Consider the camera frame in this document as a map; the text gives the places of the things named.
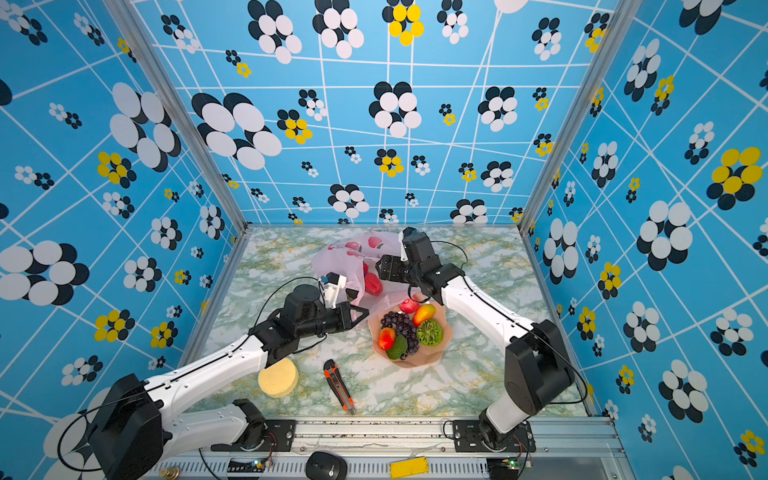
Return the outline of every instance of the green marble tabletop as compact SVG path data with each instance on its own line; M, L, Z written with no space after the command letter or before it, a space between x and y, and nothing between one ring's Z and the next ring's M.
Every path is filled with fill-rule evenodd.
M403 227L272 227L256 228L237 268L227 298L208 337L204 354L212 353L243 335L253 324L264 300L295 276L313 276L313 255L325 245L347 241L366 231L400 231ZM547 307L514 227L424 227L432 240L462 246L469 256L467 275L487 293L518 314L534 320L548 317ZM435 243L443 263L461 265L460 250ZM284 287L264 309L262 320L280 308L285 294L300 284ZM401 369L376 355L366 321L355 329L329 335L317 347L291 355L299 382L288 396L264 395L257 374L245 376L197 403L191 410L214 409L248 398L264 415L346 415L330 392L323 364L334 359L355 401L358 415L477 416L503 393L504 355L467 319L448 311L454 337L434 366ZM316 339L303 339L308 346ZM575 386L558 401L578 400ZM539 415L586 416L582 404L552 405Z

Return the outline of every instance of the kiwi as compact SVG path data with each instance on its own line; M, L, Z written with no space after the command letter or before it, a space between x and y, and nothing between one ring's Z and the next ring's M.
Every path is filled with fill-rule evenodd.
M408 339L403 335L395 337L395 343L392 348L386 351L386 355L390 360L397 360L408 349Z
M442 342L442 328L433 319L424 320L416 330L416 336L422 345L437 346Z

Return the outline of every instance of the blue wallpaper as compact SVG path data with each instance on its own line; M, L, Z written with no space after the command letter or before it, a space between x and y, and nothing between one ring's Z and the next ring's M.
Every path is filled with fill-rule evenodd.
M101 2L0 0L0 45L0 478L75 479L71 415L178 364L236 233Z
M527 230L637 478L768 478L766 24L645 1Z
M132 2L254 223L513 223L616 0Z

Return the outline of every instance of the pink plastic bag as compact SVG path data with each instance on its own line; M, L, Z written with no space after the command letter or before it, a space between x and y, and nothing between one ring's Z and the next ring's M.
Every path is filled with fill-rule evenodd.
M367 308L373 314L385 306L400 303L408 297L406 284L386 280L382 280L383 291L378 296L366 293L362 264L365 262L368 265L368 273L378 277L376 262L383 255L400 256L397 233L370 232L359 235L347 243L332 243L312 258L312 270L317 276L327 275L330 272L345 276L345 288L359 292L357 297L351 300L351 304Z

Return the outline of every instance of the computer mouse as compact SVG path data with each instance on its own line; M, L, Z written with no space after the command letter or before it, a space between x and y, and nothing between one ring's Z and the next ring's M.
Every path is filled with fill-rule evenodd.
M306 461L305 473L309 480L344 480L346 462L328 452L314 452Z

